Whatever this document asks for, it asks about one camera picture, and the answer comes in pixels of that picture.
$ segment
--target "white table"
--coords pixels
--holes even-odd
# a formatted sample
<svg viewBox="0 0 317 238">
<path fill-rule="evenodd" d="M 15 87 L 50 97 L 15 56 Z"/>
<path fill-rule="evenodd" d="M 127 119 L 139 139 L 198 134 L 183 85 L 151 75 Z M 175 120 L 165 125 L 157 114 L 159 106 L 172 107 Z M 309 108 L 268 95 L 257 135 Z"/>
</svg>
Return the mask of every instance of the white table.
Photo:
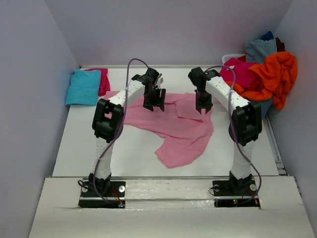
<svg viewBox="0 0 317 238">
<path fill-rule="evenodd" d="M 187 75 L 190 68 L 156 68 L 162 73 L 169 93 L 194 93 Z M 130 69 L 130 76 L 144 74 L 145 68 Z M 126 69 L 110 68 L 108 77 L 112 90 L 125 87 Z M 92 120 L 95 107 L 71 106 L 61 140 L 53 177 L 87 177 L 95 159 L 95 136 Z M 192 164 L 169 169 L 154 154 L 163 139 L 152 132 L 125 125 L 116 141 L 111 160 L 113 177 L 193 177 L 228 176 L 233 162 L 233 142 L 228 134 L 226 109 L 213 99 L 211 120 L 214 133 L 205 152 Z M 262 175 L 278 175 L 276 155 L 270 145 L 270 134 L 263 131 L 256 141 L 252 161 Z"/>
<path fill-rule="evenodd" d="M 261 209 L 214 208 L 211 179 L 131 179 L 125 209 L 81 209 L 78 178 L 47 178 L 30 238 L 313 238 L 292 177 L 264 177 Z"/>
</svg>

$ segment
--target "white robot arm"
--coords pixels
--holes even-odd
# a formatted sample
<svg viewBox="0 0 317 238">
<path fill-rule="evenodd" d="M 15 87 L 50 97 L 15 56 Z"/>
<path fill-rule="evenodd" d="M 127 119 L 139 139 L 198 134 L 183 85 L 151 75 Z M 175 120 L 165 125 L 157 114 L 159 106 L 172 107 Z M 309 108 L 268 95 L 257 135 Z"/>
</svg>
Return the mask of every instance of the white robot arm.
<svg viewBox="0 0 317 238">
<path fill-rule="evenodd" d="M 229 110 L 229 93 L 231 88 L 224 82 L 220 74 L 211 70 L 203 72 L 198 67 L 191 70 L 188 74 L 189 79 L 196 91 L 196 109 L 201 113 L 201 109 L 206 109 L 206 113 L 211 109 L 211 96 L 219 100 L 219 102 Z M 254 141 L 257 140 L 259 133 L 262 131 L 261 107 L 258 103 L 250 102 L 241 97 L 235 91 L 231 94 L 231 118 L 236 129 L 238 143 L 244 155 L 251 160 L 252 148 Z M 232 140 L 233 133 L 229 126 L 229 134 Z M 236 143 L 234 143 L 233 165 L 229 173 L 229 180 L 214 181 L 215 195 L 240 195 L 250 185 L 254 184 L 251 174 L 250 162 L 246 161 L 240 153 Z"/>
<path fill-rule="evenodd" d="M 144 96 L 144 108 L 153 111 L 153 107 L 160 107 L 164 111 L 166 90 L 160 88 L 161 83 L 161 74 L 155 69 L 148 68 L 144 75 L 137 74 L 131 79 L 127 87 L 127 98 L 126 90 L 122 90 L 107 100 L 98 101 L 93 120 L 97 143 L 96 159 L 94 168 L 89 174 L 89 183 L 93 184 L 95 176 L 96 188 L 101 195 L 106 194 L 110 186 L 113 143 L 121 133 L 124 106 L 128 107 L 137 98 Z M 111 118 L 105 117 L 105 114 L 110 113 Z"/>
</svg>

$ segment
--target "white basket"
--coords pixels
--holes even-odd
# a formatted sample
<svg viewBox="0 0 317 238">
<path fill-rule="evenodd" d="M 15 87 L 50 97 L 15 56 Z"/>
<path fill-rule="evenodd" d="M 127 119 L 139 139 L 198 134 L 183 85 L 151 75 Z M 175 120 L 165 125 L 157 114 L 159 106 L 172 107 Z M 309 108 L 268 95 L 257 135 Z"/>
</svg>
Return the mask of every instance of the white basket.
<svg viewBox="0 0 317 238">
<path fill-rule="evenodd" d="M 245 56 L 245 54 L 232 54 L 232 55 L 224 55 L 223 57 L 222 57 L 222 63 L 224 64 L 224 63 L 226 63 L 229 59 L 231 59 L 231 58 L 239 58 L 239 57 L 241 57 L 241 56 Z"/>
</svg>

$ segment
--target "blue cloth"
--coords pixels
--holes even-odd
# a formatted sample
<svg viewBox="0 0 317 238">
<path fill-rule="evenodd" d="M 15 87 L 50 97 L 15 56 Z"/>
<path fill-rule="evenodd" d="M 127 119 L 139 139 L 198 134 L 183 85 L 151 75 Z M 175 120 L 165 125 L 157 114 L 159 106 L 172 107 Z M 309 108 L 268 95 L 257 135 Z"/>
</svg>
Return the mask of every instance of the blue cloth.
<svg viewBox="0 0 317 238">
<path fill-rule="evenodd" d="M 66 106 L 81 104 L 97 104 L 98 91 L 100 85 L 101 71 L 84 71 L 75 69 L 75 73 L 70 79 L 70 85 L 67 91 Z"/>
<path fill-rule="evenodd" d="M 246 49 L 246 62 L 264 63 L 267 56 L 277 52 L 276 40 L 255 40 L 244 43 Z"/>
<path fill-rule="evenodd" d="M 260 106 L 261 106 L 261 115 L 262 115 L 262 119 L 263 119 L 263 118 L 265 118 L 270 106 L 273 103 L 273 96 L 270 99 L 268 99 L 268 100 L 255 102 L 255 103 L 259 103 L 260 104 Z"/>
<path fill-rule="evenodd" d="M 274 39 L 274 36 L 273 36 L 271 31 L 268 31 L 264 35 L 261 36 L 261 40 L 263 40 L 263 41 L 269 41 L 269 40 L 273 40 L 273 39 Z"/>
</svg>

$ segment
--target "gray wall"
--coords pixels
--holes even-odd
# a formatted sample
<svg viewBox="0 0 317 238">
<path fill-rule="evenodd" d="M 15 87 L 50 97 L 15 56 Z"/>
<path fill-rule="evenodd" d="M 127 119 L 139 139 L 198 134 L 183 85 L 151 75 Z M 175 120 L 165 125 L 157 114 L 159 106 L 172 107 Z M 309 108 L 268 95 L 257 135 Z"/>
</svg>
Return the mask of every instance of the gray wall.
<svg viewBox="0 0 317 238">
<path fill-rule="evenodd" d="M 76 62 L 43 0 L 0 0 L 0 237 L 26 238 Z"/>
<path fill-rule="evenodd" d="M 80 65 L 220 63 L 275 31 L 292 0 L 46 0 Z"/>
<path fill-rule="evenodd" d="M 296 176 L 317 235 L 317 1 L 294 0 L 275 35 L 298 61 L 298 77 L 285 108 L 270 112 L 279 150 Z"/>
</svg>

